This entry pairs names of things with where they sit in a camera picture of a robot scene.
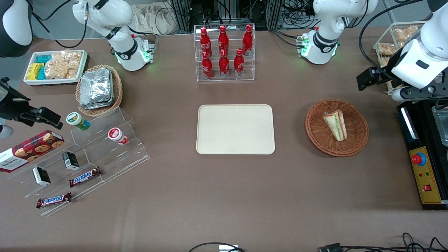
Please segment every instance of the sandwich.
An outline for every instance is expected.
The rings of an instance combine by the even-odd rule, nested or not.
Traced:
[[[342,111],[340,109],[332,113],[325,113],[322,117],[338,142],[347,139],[347,130],[345,128],[344,115],[342,114]]]

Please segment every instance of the small black box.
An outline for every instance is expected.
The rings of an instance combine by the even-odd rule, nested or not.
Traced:
[[[40,167],[33,168],[34,178],[36,179],[36,183],[41,186],[48,186],[51,184],[50,177],[45,169]]]
[[[71,152],[64,152],[62,154],[62,159],[64,159],[65,167],[70,170],[79,169],[78,160],[76,159],[76,155]]]

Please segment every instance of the emergency stop button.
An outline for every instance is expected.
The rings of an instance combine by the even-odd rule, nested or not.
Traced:
[[[426,156],[425,154],[418,152],[411,156],[411,161],[418,166],[424,166],[426,164]]]

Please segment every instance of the cookie box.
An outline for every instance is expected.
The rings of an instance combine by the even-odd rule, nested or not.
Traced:
[[[0,171],[12,172],[63,144],[62,136],[46,130],[0,153]]]
[[[49,80],[28,80],[26,78],[27,73],[31,68],[31,64],[36,63],[37,57],[42,55],[51,55],[58,51],[48,51],[48,52],[34,52],[31,55],[30,62],[28,63],[28,68],[26,69],[25,76],[23,77],[23,82],[30,86],[55,86],[55,85],[70,85],[78,83],[78,80],[81,78],[82,73],[87,68],[87,60],[88,54],[84,50],[73,50],[75,52],[82,52],[81,63],[78,67],[78,73],[75,78],[71,79],[49,79]]]

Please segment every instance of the yellow control panel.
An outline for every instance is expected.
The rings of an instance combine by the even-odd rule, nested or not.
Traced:
[[[423,204],[440,204],[440,194],[434,179],[431,162],[426,147],[420,147],[409,152],[418,192]]]

